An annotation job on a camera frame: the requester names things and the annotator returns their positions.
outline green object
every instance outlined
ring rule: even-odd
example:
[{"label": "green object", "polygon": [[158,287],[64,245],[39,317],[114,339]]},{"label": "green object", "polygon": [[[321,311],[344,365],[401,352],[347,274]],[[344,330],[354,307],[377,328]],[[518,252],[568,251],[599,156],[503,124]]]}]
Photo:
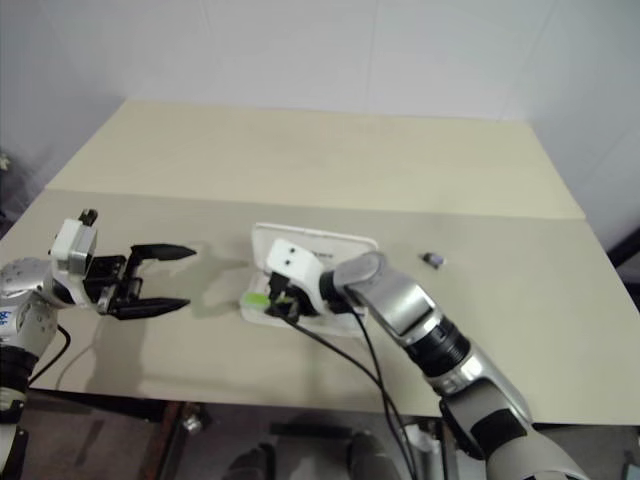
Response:
[{"label": "green object", "polygon": [[242,295],[240,303],[245,307],[263,312],[269,308],[269,297],[264,293],[246,292]]}]

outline white wall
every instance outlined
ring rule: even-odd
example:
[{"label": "white wall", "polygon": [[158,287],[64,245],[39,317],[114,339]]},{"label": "white wall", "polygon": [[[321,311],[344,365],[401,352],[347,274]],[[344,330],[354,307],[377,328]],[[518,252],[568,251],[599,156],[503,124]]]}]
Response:
[{"label": "white wall", "polygon": [[[0,6],[0,66],[12,79],[0,90],[0,145],[46,171],[42,178],[122,97],[524,118],[605,247],[640,224],[636,0]],[[25,62],[24,71],[5,72]]]}]

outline gray floor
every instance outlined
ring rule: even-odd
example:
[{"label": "gray floor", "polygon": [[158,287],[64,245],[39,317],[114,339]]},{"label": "gray floor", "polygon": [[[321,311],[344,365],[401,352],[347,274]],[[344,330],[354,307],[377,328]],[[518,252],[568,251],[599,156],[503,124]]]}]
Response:
[{"label": "gray floor", "polygon": [[[401,454],[393,443],[383,415],[293,408],[209,405],[212,425],[190,437],[179,464],[176,480],[221,478],[233,460],[260,442],[276,449],[277,473],[281,480],[348,480],[345,470],[348,442],[317,435],[275,436],[272,425],[334,426],[369,431],[387,447],[397,465]],[[401,470],[403,478],[406,470]]]},{"label": "gray floor", "polygon": [[[317,436],[272,435],[274,425],[316,425],[367,430],[388,448],[398,465],[401,457],[379,414],[289,408],[208,405],[211,425],[189,437],[177,470],[167,480],[219,479],[231,462],[260,442],[276,447],[278,478],[347,479],[345,440]],[[33,393],[21,422],[30,432],[23,479],[135,479],[154,425],[121,415],[51,400]],[[584,468],[592,480],[620,480],[627,460],[640,463],[638,435],[632,427],[564,427],[545,430]],[[462,480],[483,480],[481,462],[458,455]],[[424,478],[438,480],[430,457],[419,456]],[[406,470],[401,471],[406,478]]]},{"label": "gray floor", "polygon": [[31,391],[23,480],[134,480],[155,425]]}]

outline robotic arm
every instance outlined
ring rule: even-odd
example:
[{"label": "robotic arm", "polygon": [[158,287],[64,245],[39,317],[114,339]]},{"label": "robotic arm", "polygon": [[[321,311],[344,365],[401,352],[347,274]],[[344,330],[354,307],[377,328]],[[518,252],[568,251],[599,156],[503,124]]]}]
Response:
[{"label": "robotic arm", "polygon": [[459,446],[486,460],[489,480],[588,480],[559,446],[533,429],[526,401],[489,357],[384,255],[369,252],[324,271],[313,253],[278,239],[267,266],[272,302],[285,289],[291,296],[293,286],[316,314],[344,302],[366,306],[441,397],[443,419]]},{"label": "robotic arm", "polygon": [[98,213],[67,219],[50,260],[24,258],[0,270],[0,477],[19,478],[28,434],[18,427],[29,377],[56,334],[57,312],[80,306],[119,320],[154,317],[189,303],[139,298],[137,267],[146,259],[177,260],[196,252],[179,245],[134,245],[131,255],[94,257]]}]

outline beige tabletop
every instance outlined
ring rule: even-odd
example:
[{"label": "beige tabletop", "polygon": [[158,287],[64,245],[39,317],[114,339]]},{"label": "beige tabletop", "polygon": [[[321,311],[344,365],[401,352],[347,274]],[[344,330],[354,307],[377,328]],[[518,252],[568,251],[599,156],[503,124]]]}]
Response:
[{"label": "beige tabletop", "polygon": [[[128,102],[2,240],[0,263],[44,257],[62,219],[85,207],[100,212],[98,254],[196,249],[142,268],[145,295],[192,303],[132,322],[61,312],[72,346],[38,387],[381,410],[375,387],[332,352],[242,320],[250,229],[273,222],[378,240],[536,421],[640,423],[640,318],[526,125]],[[418,259],[428,250],[443,269]],[[418,369],[368,325],[399,409],[438,415]],[[329,339],[369,361],[360,339]]]}]

